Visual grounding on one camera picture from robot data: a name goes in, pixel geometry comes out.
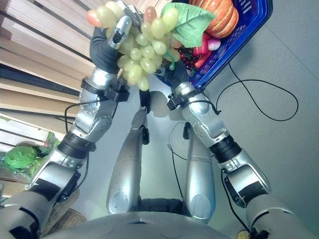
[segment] floor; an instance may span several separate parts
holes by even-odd
[[[301,220],[319,235],[319,1],[274,0],[270,20],[232,60],[242,79],[261,79],[277,84],[296,95],[299,110],[286,122],[266,118],[239,84],[222,95],[218,107],[232,136],[251,155],[272,183],[273,194],[285,201]],[[206,88],[212,102],[222,89],[236,82],[229,67]],[[270,116],[291,116],[296,102],[287,93],[270,86],[248,82],[256,102]],[[151,78],[152,112],[148,115],[151,142],[143,148],[142,198],[179,198],[173,173],[168,136],[179,121],[179,111],[166,108],[169,88]],[[137,89],[121,103],[112,127],[91,154],[88,177],[73,206],[88,220],[107,215],[105,201],[115,161],[139,108]],[[187,156],[182,124],[171,135],[174,150]],[[216,210],[209,225],[231,238],[242,229],[232,215],[222,189],[219,168],[214,162]],[[176,159],[176,168],[185,185],[186,162]],[[236,207],[245,220],[244,210]]]

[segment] wooden slat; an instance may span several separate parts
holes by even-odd
[[[77,91],[81,89],[80,81],[57,72],[55,69],[51,69],[43,64],[39,64],[3,49],[0,49],[0,56],[1,64],[16,68]]]
[[[83,75],[90,76],[92,74],[92,68],[94,67],[92,62],[76,55],[45,37],[40,36],[26,27],[5,17],[3,19],[2,28],[9,32],[8,37],[11,41],[44,56],[49,56],[57,62],[69,66],[78,72],[82,72]]]
[[[27,0],[0,0],[1,10],[89,57],[90,40]]]
[[[54,133],[65,134],[64,122],[51,116],[0,111],[0,116]]]
[[[79,103],[79,98],[77,96],[61,93],[58,91],[52,91],[42,87],[32,86],[4,78],[0,78],[0,88],[50,98],[53,100],[66,101],[70,103]]]
[[[0,108],[3,109],[63,116],[69,105],[64,101],[0,89]],[[68,111],[68,116],[75,117],[78,111],[78,107],[73,107]]]
[[[23,137],[21,135],[9,133],[9,132],[2,131],[2,130],[0,130],[0,142],[11,144],[14,146],[20,145],[21,143],[29,143],[32,145],[44,146],[43,141]]]
[[[94,26],[89,24],[86,20],[85,11],[79,14],[78,10],[75,10],[76,8],[83,9],[75,2],[70,0],[36,0],[36,2],[42,4],[47,9],[73,24],[89,36],[93,34]]]
[[[44,64],[47,67],[53,68],[56,71],[61,72],[62,74],[72,77],[78,81],[81,81],[83,77],[85,77],[85,75],[81,72],[78,72],[64,64],[61,64],[60,62],[52,60],[48,56],[39,54],[29,48],[26,48],[3,37],[0,37],[0,46],[1,48],[12,51],[18,55],[22,55],[32,61],[38,62],[39,64]]]

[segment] orange pumpkin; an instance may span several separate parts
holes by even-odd
[[[190,0],[189,4],[199,6],[215,14],[206,32],[216,38],[229,36],[235,29],[239,14],[232,0]]]

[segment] grape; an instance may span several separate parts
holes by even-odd
[[[159,17],[155,18],[152,22],[151,30],[156,39],[162,38],[166,32],[163,20]]]
[[[174,48],[180,48],[182,46],[181,42],[176,40],[175,37],[171,38],[170,45]]]
[[[158,55],[164,55],[166,53],[167,48],[163,42],[154,40],[152,41],[152,46]]]
[[[152,6],[148,6],[145,9],[144,21],[151,23],[154,20],[155,17],[156,17],[155,8],[152,7]]]
[[[140,65],[147,73],[153,73],[156,70],[153,61],[145,57],[141,59]]]
[[[158,69],[161,66],[161,63],[163,62],[163,58],[156,54],[152,58],[152,61],[153,61],[154,65],[155,65],[155,69]]]
[[[169,53],[170,53],[170,55],[165,54],[165,57],[164,57],[164,58],[167,59],[168,61],[174,60],[174,62],[177,62],[177,61],[180,60],[180,54],[179,54],[179,52],[176,51],[174,48],[170,48],[170,49],[169,49]]]
[[[141,25],[142,33],[147,37],[149,41],[153,41],[153,34],[152,34],[152,25],[149,22],[144,22]]]
[[[118,60],[118,67],[119,68],[124,68],[125,64],[129,61],[129,57],[124,55],[124,56],[121,56]]]
[[[115,27],[117,24],[115,14],[106,6],[98,7],[96,9],[96,16],[98,17],[104,28]]]
[[[131,51],[130,51],[130,57],[133,59],[133,60],[139,60],[141,57],[142,57],[142,53],[140,51],[140,49],[138,48],[133,48]]]
[[[124,11],[120,8],[120,6],[113,2],[113,1],[108,1],[105,6],[109,8],[114,15],[116,16],[117,21],[121,19],[122,16],[124,16]]]
[[[135,41],[141,46],[146,46],[149,43],[146,35],[142,33],[135,38]]]
[[[129,71],[130,83],[136,82],[142,76],[142,68],[139,65],[133,65]]]
[[[124,49],[125,54],[126,52],[130,52],[130,50],[133,49],[133,47],[135,46],[134,43],[134,38],[131,34],[129,34],[122,42],[121,47]]]
[[[88,20],[88,22],[93,25],[93,26],[97,26],[97,27],[102,27],[102,23],[100,22],[100,20],[98,19],[98,17],[96,16],[96,11],[95,10],[89,10],[86,13],[86,19]]]
[[[106,31],[105,31],[106,38],[109,38],[112,33],[113,33],[113,28],[112,27],[109,27],[108,29],[106,29]]]
[[[142,75],[137,83],[138,83],[138,87],[141,91],[147,91],[150,87],[149,81],[145,75]]]
[[[130,71],[130,69],[134,66],[134,65],[138,65],[139,63],[133,59],[130,59],[127,61],[127,63],[124,65],[124,70],[125,71]]]
[[[165,29],[167,32],[170,32],[175,28],[178,22],[178,17],[179,17],[179,13],[177,8],[172,7],[166,10],[162,19],[165,24]]]
[[[154,49],[153,49],[152,46],[146,46],[146,47],[144,47],[144,48],[141,50],[141,52],[142,52],[142,54],[143,54],[144,57],[149,58],[149,59],[153,58],[154,55],[155,55],[155,52],[154,52]]]

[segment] green leaf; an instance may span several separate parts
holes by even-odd
[[[184,47],[196,47],[202,45],[204,30],[215,18],[214,14],[200,7],[186,3],[167,3],[161,11],[161,16],[169,9],[175,7],[179,11],[179,19],[172,31],[173,36],[179,40]]]

